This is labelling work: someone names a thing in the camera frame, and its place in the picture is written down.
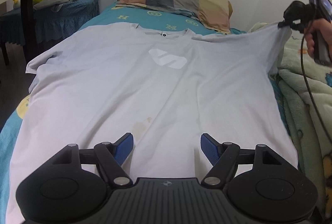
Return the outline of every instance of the stain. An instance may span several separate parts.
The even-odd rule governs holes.
[[[302,51],[303,51],[303,54],[308,54],[308,50],[307,49],[304,48]]]
[[[142,138],[142,134],[145,131],[146,127],[144,126],[143,123],[141,122],[136,122],[132,126],[132,135],[134,136],[135,139],[140,140]]]

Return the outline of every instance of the fleece blanket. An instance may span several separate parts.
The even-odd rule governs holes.
[[[304,82],[300,47],[302,36],[294,32],[284,48],[278,85],[284,96],[285,116],[298,152],[299,169],[316,185],[318,208],[326,223],[332,220],[332,144],[313,107]],[[332,68],[318,65],[303,48],[303,63],[314,100],[332,135]]]

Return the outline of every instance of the cable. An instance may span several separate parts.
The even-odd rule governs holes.
[[[303,34],[303,38],[302,38],[302,42],[301,42],[301,69],[302,69],[302,74],[303,74],[303,78],[304,78],[304,81],[305,81],[305,85],[307,86],[307,89],[308,89],[308,92],[309,92],[309,95],[310,95],[310,98],[311,98],[311,102],[313,104],[313,107],[317,113],[317,116],[319,118],[319,121],[323,127],[323,130],[325,132],[325,135],[327,137],[327,139],[329,140],[329,142],[331,143],[332,145],[332,139],[331,139],[331,136],[329,135],[328,131],[327,131],[327,128],[323,122],[323,119],[318,111],[318,107],[316,105],[316,102],[315,100],[313,99],[313,95],[311,93],[311,89],[309,87],[309,83],[308,83],[308,80],[307,80],[307,76],[305,74],[305,71],[304,71],[304,65],[303,65],[303,43],[304,43],[304,37],[305,35],[307,35],[307,32],[309,31],[309,29],[311,28],[312,24],[313,24],[313,21],[315,20],[315,17],[316,17],[316,12],[317,12],[317,7],[315,8],[315,12],[314,12],[314,15],[313,15],[313,18],[311,19],[310,23],[309,23],[309,26],[308,26],[308,29],[304,32]]]

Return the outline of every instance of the gray cloth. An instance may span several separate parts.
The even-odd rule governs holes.
[[[77,1],[77,0],[43,0],[40,3],[34,5],[34,10],[41,10],[44,8],[51,7],[52,11],[58,12],[64,3],[72,1]]]

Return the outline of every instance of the round pad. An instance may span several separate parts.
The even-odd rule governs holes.
[[[270,200],[285,200],[294,193],[293,185],[279,178],[263,179],[256,184],[256,190],[261,196]]]
[[[102,204],[106,186],[100,177],[85,170],[64,171],[61,166],[36,170],[19,185],[16,200],[25,219],[72,222]]]
[[[317,200],[311,181],[295,169],[278,171],[276,165],[266,166],[235,177],[227,190],[230,201],[260,221],[296,222],[309,217]]]
[[[52,200],[63,200],[74,195],[78,190],[76,181],[69,178],[55,178],[46,181],[40,187],[40,193]]]

